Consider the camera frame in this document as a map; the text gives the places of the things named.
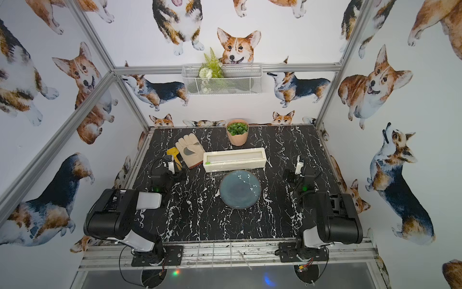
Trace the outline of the yellow toy shovel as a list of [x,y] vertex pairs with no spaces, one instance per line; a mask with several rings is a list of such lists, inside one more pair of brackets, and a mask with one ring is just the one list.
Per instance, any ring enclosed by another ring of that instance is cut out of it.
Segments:
[[181,165],[181,163],[180,163],[180,161],[179,161],[179,159],[178,159],[178,155],[179,155],[179,150],[178,150],[178,148],[173,147],[173,148],[168,149],[168,150],[167,150],[167,155],[170,155],[170,156],[173,157],[173,160],[174,160],[174,162],[176,163],[178,169],[181,170],[181,169],[182,169],[182,165]]

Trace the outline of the green fern with white flower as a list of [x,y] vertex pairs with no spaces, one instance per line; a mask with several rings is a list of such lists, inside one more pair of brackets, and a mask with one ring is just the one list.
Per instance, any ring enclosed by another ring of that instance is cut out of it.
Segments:
[[225,88],[222,63],[210,48],[210,53],[204,53],[205,62],[199,69],[201,92],[203,94],[218,93]]

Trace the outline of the aluminium front rail frame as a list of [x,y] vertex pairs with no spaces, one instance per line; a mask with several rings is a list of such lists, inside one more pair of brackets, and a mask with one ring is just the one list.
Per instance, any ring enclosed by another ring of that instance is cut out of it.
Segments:
[[181,263],[173,265],[170,262],[150,264],[142,261],[140,266],[134,267],[134,256],[124,246],[93,246],[84,253],[79,271],[98,270],[135,270],[135,269],[199,269],[219,267],[256,267],[279,266],[286,264],[306,264],[312,260],[314,264],[360,263],[372,262],[378,258],[377,250],[369,238],[361,244],[336,243],[328,247],[328,251],[321,249],[314,257],[302,258],[295,256],[276,255],[279,245],[288,246],[289,239],[176,243],[183,247]]

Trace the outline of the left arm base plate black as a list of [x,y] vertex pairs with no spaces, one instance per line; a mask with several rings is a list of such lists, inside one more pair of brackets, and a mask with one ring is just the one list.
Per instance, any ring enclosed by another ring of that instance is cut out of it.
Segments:
[[183,246],[166,246],[154,248],[150,252],[134,252],[131,266],[180,266],[184,253]]

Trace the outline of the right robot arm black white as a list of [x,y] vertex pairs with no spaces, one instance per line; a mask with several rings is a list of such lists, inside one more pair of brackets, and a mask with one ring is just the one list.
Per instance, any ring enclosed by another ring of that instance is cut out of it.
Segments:
[[329,245],[362,243],[363,229],[352,197],[315,190],[319,176],[308,167],[284,170],[283,179],[294,186],[298,205],[309,210],[315,225],[301,229],[294,242],[279,243],[275,255],[283,263],[327,261]]

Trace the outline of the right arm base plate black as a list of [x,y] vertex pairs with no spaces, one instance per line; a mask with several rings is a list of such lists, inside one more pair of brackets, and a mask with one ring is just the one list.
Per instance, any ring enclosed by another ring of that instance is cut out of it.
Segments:
[[328,253],[325,249],[306,248],[302,245],[297,245],[294,242],[281,242],[278,244],[275,256],[280,258],[282,263],[308,262],[312,261],[328,261]]

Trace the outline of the cream plastic wrap dispenser box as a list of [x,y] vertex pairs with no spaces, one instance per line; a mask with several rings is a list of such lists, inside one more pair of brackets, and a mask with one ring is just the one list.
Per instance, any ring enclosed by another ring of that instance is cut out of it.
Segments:
[[267,156],[264,148],[205,152],[203,167],[206,172],[224,172],[264,168]]

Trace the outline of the pink pot with green plant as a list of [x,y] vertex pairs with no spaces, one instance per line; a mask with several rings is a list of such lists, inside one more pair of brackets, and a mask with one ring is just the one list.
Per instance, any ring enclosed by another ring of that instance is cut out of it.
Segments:
[[226,131],[233,146],[242,146],[247,141],[249,124],[242,119],[232,120],[226,125]]

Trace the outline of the blue-grey ceramic plate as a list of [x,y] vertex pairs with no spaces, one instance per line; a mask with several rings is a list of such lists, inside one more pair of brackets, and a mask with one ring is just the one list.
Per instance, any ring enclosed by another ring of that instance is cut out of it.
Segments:
[[261,195],[261,183],[248,171],[237,170],[228,173],[220,183],[221,200],[228,206],[238,210],[254,206]]

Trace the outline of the beige work glove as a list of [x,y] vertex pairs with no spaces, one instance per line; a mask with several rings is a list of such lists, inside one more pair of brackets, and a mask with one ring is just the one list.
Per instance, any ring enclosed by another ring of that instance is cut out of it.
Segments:
[[199,143],[195,134],[187,134],[180,138],[175,147],[180,152],[185,164],[189,169],[193,169],[203,163],[203,154],[205,150]]

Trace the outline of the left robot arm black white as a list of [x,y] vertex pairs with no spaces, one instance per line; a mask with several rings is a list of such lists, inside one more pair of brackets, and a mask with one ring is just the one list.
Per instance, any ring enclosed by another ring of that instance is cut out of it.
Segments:
[[104,190],[87,214],[84,233],[131,248],[133,267],[179,266],[184,247],[164,246],[159,234],[135,224],[135,216],[141,210],[164,212],[164,199],[184,176],[185,169],[172,157],[156,159],[150,170],[150,190]]

